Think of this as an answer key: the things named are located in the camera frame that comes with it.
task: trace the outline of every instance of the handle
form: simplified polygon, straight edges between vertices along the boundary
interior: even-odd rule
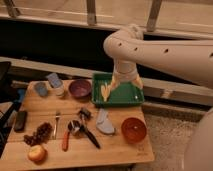
[[[62,139],[62,150],[63,151],[67,151],[68,150],[68,146],[69,146],[69,131],[66,131],[64,133],[63,139]]]
[[[98,143],[97,139],[95,138],[95,136],[87,129],[85,130],[85,134],[87,135],[87,137],[90,139],[90,141],[92,141],[92,143],[98,148],[100,149],[101,146]]]

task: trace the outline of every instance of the bowl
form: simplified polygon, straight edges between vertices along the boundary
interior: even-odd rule
[[[73,97],[82,98],[91,93],[92,85],[85,79],[78,79],[70,83],[68,90]]]
[[[147,134],[144,122],[134,117],[127,118],[123,121],[121,131],[125,140],[131,144],[141,142]]]

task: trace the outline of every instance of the dark background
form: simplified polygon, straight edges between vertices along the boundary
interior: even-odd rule
[[[112,31],[0,20],[0,56],[112,72],[113,61],[103,50]],[[144,35],[145,40],[171,37]],[[187,81],[138,65],[142,77]]]

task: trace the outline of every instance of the grapes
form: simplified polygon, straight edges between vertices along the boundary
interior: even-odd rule
[[[30,146],[38,145],[46,142],[49,139],[52,126],[48,122],[44,122],[33,132],[33,135],[24,135],[24,142]]]

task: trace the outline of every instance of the green tray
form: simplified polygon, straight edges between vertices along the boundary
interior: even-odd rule
[[[132,83],[122,83],[110,93],[107,102],[103,101],[101,85],[110,84],[112,74],[93,74],[92,78],[92,102],[96,107],[126,107],[138,106],[144,102],[143,91]]]

